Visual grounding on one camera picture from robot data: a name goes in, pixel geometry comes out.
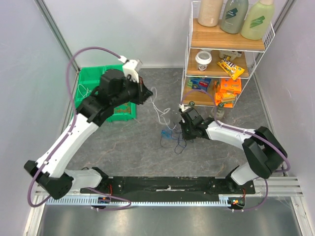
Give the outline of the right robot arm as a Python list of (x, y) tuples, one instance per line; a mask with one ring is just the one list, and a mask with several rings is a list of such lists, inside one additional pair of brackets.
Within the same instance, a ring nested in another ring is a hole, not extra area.
[(225, 178), (225, 187), (230, 193), (238, 193), (244, 184), (258, 177), (268, 179), (283, 162), (290, 167), (286, 151), (266, 127), (242, 129), (214, 118), (204, 119), (195, 108), (185, 105), (179, 106), (179, 112), (184, 140), (220, 141), (244, 151), (247, 163), (236, 167)]

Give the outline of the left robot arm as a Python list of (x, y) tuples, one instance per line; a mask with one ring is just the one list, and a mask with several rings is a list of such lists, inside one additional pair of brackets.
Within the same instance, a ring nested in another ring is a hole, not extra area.
[(86, 139), (113, 115), (116, 107), (127, 102), (143, 104), (152, 94), (137, 71), (107, 70), (99, 85), (78, 106), (69, 128), (41, 158), (27, 161), (25, 170), (56, 200), (71, 189), (90, 187), (96, 193), (104, 193), (108, 188), (107, 175), (99, 168), (71, 171), (66, 167)]

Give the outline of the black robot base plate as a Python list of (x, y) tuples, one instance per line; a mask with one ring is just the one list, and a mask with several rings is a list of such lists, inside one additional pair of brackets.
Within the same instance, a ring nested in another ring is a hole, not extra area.
[(253, 181), (242, 186), (228, 183), (221, 177), (108, 177), (95, 188), (97, 191), (125, 195), (136, 192), (208, 192), (210, 194), (255, 194)]

